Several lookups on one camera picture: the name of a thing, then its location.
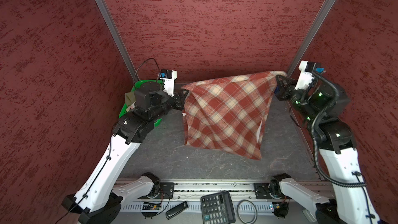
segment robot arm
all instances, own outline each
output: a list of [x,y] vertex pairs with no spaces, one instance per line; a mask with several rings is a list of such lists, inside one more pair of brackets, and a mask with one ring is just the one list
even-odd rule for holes
[[123,115],[113,129],[111,141],[78,192],[62,202],[68,212],[79,213],[81,224],[110,223],[121,209],[121,203],[159,193],[160,179],[145,173],[135,182],[113,187],[123,167],[138,149],[154,122],[170,110],[183,110],[188,91],[174,89],[177,72],[162,70],[164,91],[157,82],[145,82],[135,90],[135,108]]
[[[350,99],[339,85],[325,79],[320,63],[302,61],[298,81],[277,75],[275,95],[290,101],[308,122],[314,143],[317,171],[333,183],[336,200],[307,190],[286,174],[272,180],[273,194],[291,197],[306,208],[305,215],[318,223],[362,224],[380,221],[366,191],[358,162],[356,141],[350,127],[338,119]],[[318,81],[322,84],[308,95]],[[319,166],[318,152],[323,157],[329,176]]]

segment red plaid cloth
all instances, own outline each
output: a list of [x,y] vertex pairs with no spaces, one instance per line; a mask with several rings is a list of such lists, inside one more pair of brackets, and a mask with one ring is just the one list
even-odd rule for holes
[[185,144],[261,159],[260,146],[276,75],[271,71],[194,82],[183,117]]

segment black cable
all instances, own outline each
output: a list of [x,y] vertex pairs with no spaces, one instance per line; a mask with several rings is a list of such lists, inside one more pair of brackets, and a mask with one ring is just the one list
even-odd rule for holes
[[294,124],[295,124],[296,126],[298,126],[298,127],[301,128],[301,126],[299,125],[299,123],[296,122],[295,119],[293,118],[293,116],[292,116],[292,114],[291,114],[291,110],[292,110],[292,107],[290,107],[290,109],[289,109],[289,116],[290,116],[290,118],[292,119],[292,121],[294,122]]
[[308,102],[306,102],[304,99],[305,99],[305,97],[307,96],[307,94],[310,92],[312,86],[314,85],[314,84],[313,84],[313,81],[314,81],[314,80],[312,80],[311,83],[310,83],[310,84],[308,85],[308,87],[306,88],[306,90],[304,90],[304,93],[302,94],[301,99],[300,99],[300,105],[305,105],[305,104],[308,103]]
[[66,214],[64,214],[61,218],[59,218],[59,219],[55,222],[55,224],[57,224],[60,220],[62,220],[65,216],[67,216],[67,214],[69,214],[76,206],[78,206],[78,205],[82,202],[83,199],[84,199],[84,198],[82,198],[75,206],[73,206],[73,208],[71,208]]
[[169,203],[170,203],[170,196],[169,196],[169,194],[168,193],[166,193],[166,192],[163,192],[163,194],[166,194],[167,196],[168,196],[168,198],[169,198],[169,201],[167,202],[167,205],[166,205],[166,207],[164,207],[163,209],[162,209],[162,211],[160,211],[159,213],[157,213],[156,215],[154,215],[153,217],[155,217],[155,216],[157,216],[157,215],[160,215],[168,206],[169,206]]
[[147,61],[149,61],[149,60],[154,60],[154,61],[155,61],[156,66],[157,66],[157,68],[158,68],[158,70],[159,70],[159,73],[162,74],[162,72],[161,72],[161,70],[160,70],[160,68],[159,68],[159,65],[158,65],[158,63],[156,62],[155,58],[148,58],[148,59],[146,59],[146,60],[143,61],[143,62],[140,64],[140,66],[137,68],[137,70],[135,71],[134,77],[132,78],[132,82],[134,83],[134,85],[133,85],[134,90],[135,90],[135,77],[137,76],[137,72],[138,72],[138,70],[140,70],[140,67],[141,67],[142,65],[144,65],[144,64],[145,64]]
[[97,176],[94,178],[93,182],[90,184],[90,186],[88,187],[87,191],[83,194],[83,197],[81,198],[81,200],[80,200],[75,206],[73,206],[66,214],[64,214],[61,218],[59,218],[59,219],[55,222],[55,224],[57,224],[60,220],[62,220],[65,216],[67,216],[67,214],[69,214],[76,206],[78,206],[78,205],[82,202],[82,200],[83,200],[84,198],[87,198],[87,197],[88,197],[88,196],[87,196],[88,191],[90,191],[90,188],[93,186],[94,182],[96,181],[97,177],[98,177],[99,174],[101,173],[102,169],[105,167],[106,162],[108,162],[108,160],[111,160],[111,149],[112,149],[112,142],[110,141],[110,142],[109,142],[109,154],[108,154],[108,156],[106,157],[106,160],[105,160],[104,164],[102,165],[101,169],[99,170]]
[[289,200],[287,201],[287,212],[289,212],[289,205],[290,205],[290,198],[289,198]]
[[[316,78],[316,83],[315,86],[313,86],[312,88],[314,89],[314,92],[316,92],[316,86],[318,85],[318,79]],[[307,99],[307,101],[310,101],[311,97],[314,95],[314,92],[311,94],[311,96]]]
[[318,147],[318,142],[317,142],[317,136],[315,135],[315,124],[318,121],[318,119],[328,110],[329,108],[333,107],[336,103],[336,101],[339,99],[340,92],[339,89],[330,81],[328,81],[325,77],[323,77],[320,73],[316,71],[312,71],[312,75],[322,82],[326,83],[331,89],[334,91],[334,96],[333,98],[328,102],[328,104],[323,107],[315,116],[315,118],[312,119],[311,124],[310,124],[310,133],[312,137],[312,142],[314,145],[314,164],[316,170],[328,181],[331,183],[338,185],[340,187],[346,187],[346,188],[357,188],[357,187],[366,187],[366,183],[345,183],[345,182],[340,182],[338,180],[334,180],[330,176],[328,176],[322,168],[319,166],[319,160],[318,160],[318,153],[319,153],[319,147]]
[[[162,207],[162,202],[163,202],[163,190],[161,189],[161,192],[158,191],[157,193],[158,193],[158,194],[162,193],[162,195],[160,196],[160,203],[159,203],[160,207]],[[142,208],[140,208],[140,212],[141,212],[141,214],[142,214],[145,218],[147,218],[147,217],[150,217],[150,216],[145,216],[144,213],[142,212],[142,209],[144,208],[144,203],[142,204]]]
[[[355,175],[355,176],[357,177],[358,182],[361,182],[361,181],[359,180],[359,177],[358,177],[357,174],[360,174],[361,176],[362,176],[362,174],[361,174],[360,172],[355,172],[355,173],[353,173],[353,175]],[[369,218],[369,220],[371,221],[371,224],[373,224],[372,218],[374,218],[374,215],[371,214],[371,211],[370,211],[370,209],[369,209],[368,196],[366,195],[365,189],[364,189],[363,187],[361,187],[361,188],[362,188],[363,194],[365,195],[366,206],[368,207],[368,215],[366,215],[366,218]]]

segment metal ring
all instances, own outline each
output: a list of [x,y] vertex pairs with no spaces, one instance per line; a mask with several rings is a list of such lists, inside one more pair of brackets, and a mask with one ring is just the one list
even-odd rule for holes
[[[243,202],[248,202],[248,203],[249,203],[251,206],[253,206],[253,208],[254,208],[254,218],[253,218],[253,220],[251,220],[250,222],[245,222],[245,221],[243,221],[242,218],[240,217],[239,207],[240,207],[240,205],[241,205]],[[242,201],[240,201],[239,204],[238,204],[238,206],[237,206],[237,208],[236,208],[236,211],[238,212],[238,218],[239,218],[239,220],[240,220],[242,223],[244,223],[244,224],[253,224],[254,222],[257,221],[257,209],[256,209],[256,206],[255,206],[251,201],[249,201],[249,200],[242,200]]]

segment green basket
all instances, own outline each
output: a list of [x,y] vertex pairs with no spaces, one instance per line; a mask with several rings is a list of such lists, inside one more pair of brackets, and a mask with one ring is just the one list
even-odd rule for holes
[[[133,87],[133,88],[131,89],[131,92],[134,92],[134,90],[135,90],[136,88],[139,88],[139,87],[140,87],[143,83],[145,83],[145,82],[156,82],[156,80],[140,80],[140,81],[138,81],[138,82],[135,83],[135,87]],[[163,82],[162,82],[161,80],[158,80],[158,83],[161,84],[161,85],[163,85]],[[127,105],[126,105],[126,103],[125,103],[124,106],[122,107],[122,110],[120,111],[119,118],[121,118],[123,115],[125,115],[125,114],[127,113],[126,109],[127,109]],[[154,126],[157,127],[158,125],[160,125],[160,122],[161,122],[161,121],[162,121],[161,118],[158,119],[157,121],[155,121],[155,122],[154,122]]]

